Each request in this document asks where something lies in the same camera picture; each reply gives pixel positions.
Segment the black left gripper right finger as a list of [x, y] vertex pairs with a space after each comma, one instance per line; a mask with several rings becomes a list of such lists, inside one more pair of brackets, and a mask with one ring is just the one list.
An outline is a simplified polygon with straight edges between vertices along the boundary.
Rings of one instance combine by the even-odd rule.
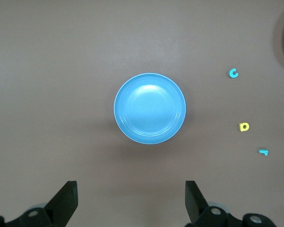
[[188, 227], [274, 227], [268, 217], [247, 213], [242, 220], [235, 218], [222, 208], [210, 206], [195, 181], [186, 181], [185, 207], [190, 219]]

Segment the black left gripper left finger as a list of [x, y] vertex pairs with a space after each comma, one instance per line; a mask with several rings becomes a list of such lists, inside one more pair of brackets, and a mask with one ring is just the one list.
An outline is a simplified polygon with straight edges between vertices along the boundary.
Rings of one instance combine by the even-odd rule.
[[64, 227], [77, 207], [77, 182], [68, 181], [43, 208], [32, 208], [10, 222], [0, 216], [0, 227]]

